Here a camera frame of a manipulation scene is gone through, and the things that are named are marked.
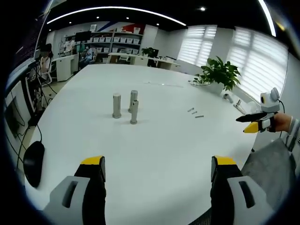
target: window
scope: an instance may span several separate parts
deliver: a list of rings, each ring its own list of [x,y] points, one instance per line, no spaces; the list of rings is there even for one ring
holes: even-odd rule
[[[285,83],[288,50],[261,33],[236,28],[228,60],[241,73],[239,87],[260,102],[260,94],[276,87],[281,95]]]
[[[196,66],[205,66],[210,55],[217,26],[189,27],[182,41],[178,59]]]

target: led strip light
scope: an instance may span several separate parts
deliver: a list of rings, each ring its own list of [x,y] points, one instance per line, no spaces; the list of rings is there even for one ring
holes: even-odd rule
[[[268,20],[268,23],[269,23],[269,26],[270,26],[270,30],[271,30],[271,34],[274,37],[276,37],[275,27],[274,27],[274,24],[273,24],[273,20],[272,20],[271,14],[270,14],[270,12],[268,10],[268,7],[267,7],[266,3],[263,0],[258,0],[258,1],[261,4],[263,12],[266,15],[266,18]]]
[[[80,9],[80,10],[77,10],[77,11],[74,11],[74,12],[71,12],[71,13],[67,13],[67,14],[61,15],[61,16],[59,16],[59,17],[53,19],[53,20],[50,20],[49,22],[47,22],[47,24],[50,24],[50,23],[52,23],[52,22],[54,22],[54,21],[56,21],[56,20],[58,20],[58,19],[61,19],[61,18],[65,17],[65,16],[72,15],[72,14],[75,14],[75,13],[80,13],[80,12],[89,11],[89,10],[94,10],[94,9],[108,9],[108,8],[129,9],[129,10],[135,10],[135,11],[140,11],[140,12],[144,12],[144,13],[150,13],[150,14],[153,14],[153,15],[158,15],[158,16],[160,16],[160,17],[166,18],[166,19],[168,19],[168,20],[172,20],[172,21],[174,21],[174,22],[176,22],[176,23],[179,23],[179,24],[181,24],[181,25],[183,25],[183,26],[186,26],[185,23],[180,22],[180,21],[178,21],[178,20],[175,20],[175,19],[173,19],[173,18],[170,18],[170,17],[168,17],[168,16],[166,16],[166,15],[162,15],[162,14],[160,14],[160,13],[151,12],[151,11],[148,11],[148,10],[145,10],[145,9],[131,8],[131,7],[123,7],[123,6],[102,6],[102,7],[93,7],[93,8]]]

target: white table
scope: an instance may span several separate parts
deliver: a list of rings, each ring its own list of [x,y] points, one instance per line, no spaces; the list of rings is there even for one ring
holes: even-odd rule
[[[107,64],[111,62],[112,56],[123,56],[123,57],[129,57],[130,58],[130,64],[131,65],[136,65],[136,66],[147,66],[148,60],[154,60],[157,62],[157,67],[161,69],[167,69],[167,70],[173,70],[173,71],[178,71],[180,65],[171,62],[168,60],[162,60],[162,59],[156,59],[156,58],[151,58],[151,57],[146,57],[146,56],[141,56],[141,55],[134,55],[134,54],[127,54],[127,53],[109,53],[108,54],[108,60]]]
[[[38,123],[45,155],[39,187],[25,180],[29,199],[43,209],[82,160],[104,155],[107,224],[187,225],[198,218],[210,207],[211,157],[233,157],[242,168],[256,134],[243,133],[245,124],[235,121],[241,113],[229,101],[189,79],[151,67],[85,67]],[[131,90],[139,91],[136,125],[129,123]],[[112,118],[115,92],[121,94],[119,119]],[[198,113],[187,112],[192,107]],[[38,129],[31,142],[36,140]]]
[[[79,54],[53,59],[56,62],[57,81],[68,80],[78,70]]]

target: computer mouse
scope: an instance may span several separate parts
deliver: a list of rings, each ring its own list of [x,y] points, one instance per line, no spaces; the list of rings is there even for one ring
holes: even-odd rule
[[[24,154],[24,173],[26,179],[34,188],[37,188],[41,181],[44,152],[44,145],[40,141],[36,141],[27,148]]]

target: human hand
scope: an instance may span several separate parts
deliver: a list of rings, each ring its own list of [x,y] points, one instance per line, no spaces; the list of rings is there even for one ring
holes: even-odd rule
[[[291,120],[292,120],[292,117],[287,114],[280,113],[280,112],[275,114],[274,115],[275,131],[276,132],[277,131],[289,132]]]

